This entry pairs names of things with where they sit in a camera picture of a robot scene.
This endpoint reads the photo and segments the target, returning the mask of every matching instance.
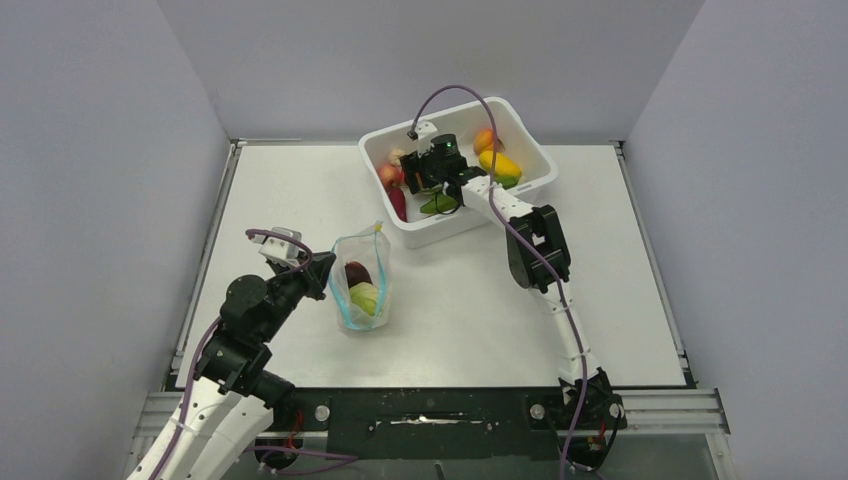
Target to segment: mango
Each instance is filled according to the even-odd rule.
[[[492,156],[493,152],[491,150],[480,152],[480,166],[487,172],[492,170]],[[503,153],[498,153],[498,158],[495,162],[495,175],[498,177],[514,177],[518,179],[521,178],[521,168]]]
[[[486,128],[481,130],[480,133],[474,137],[474,153],[480,155],[480,152],[486,150],[492,150],[494,147],[495,134],[492,132],[491,128]],[[501,139],[498,139],[498,152],[503,151],[503,142]]]

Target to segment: red apple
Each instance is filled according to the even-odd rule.
[[[355,287],[362,282],[372,283],[368,269],[359,262],[348,262],[345,265],[345,277],[347,279],[347,288]]]
[[[377,169],[377,176],[380,177],[380,183],[386,190],[400,186],[403,183],[403,173],[392,164],[385,164]]]

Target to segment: white wall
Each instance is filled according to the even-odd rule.
[[[745,479],[845,478],[848,3],[707,0],[625,145]]]
[[[633,128],[703,0],[159,3],[231,137],[358,138],[464,83],[540,140],[604,143]]]
[[[116,478],[227,137],[153,0],[0,7],[0,478]]]

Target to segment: ziplock bag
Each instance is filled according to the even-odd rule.
[[[336,261],[329,283],[339,307],[339,327],[365,331],[383,326],[389,320],[390,244],[382,226],[382,222],[377,222],[333,244]],[[345,272],[346,266],[350,275]],[[348,277],[354,285],[348,285]]]

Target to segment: white table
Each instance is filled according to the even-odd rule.
[[[549,146],[557,180],[536,204],[557,209],[572,290],[591,346],[614,386],[683,385],[678,352],[612,146]],[[314,251],[382,219],[392,241],[392,318],[341,331],[332,295],[303,299],[271,343],[266,367],[300,387],[557,385],[549,317],[512,280],[505,237],[486,225],[404,249],[355,145],[241,150],[177,379],[235,278],[271,271],[248,228],[288,227]]]

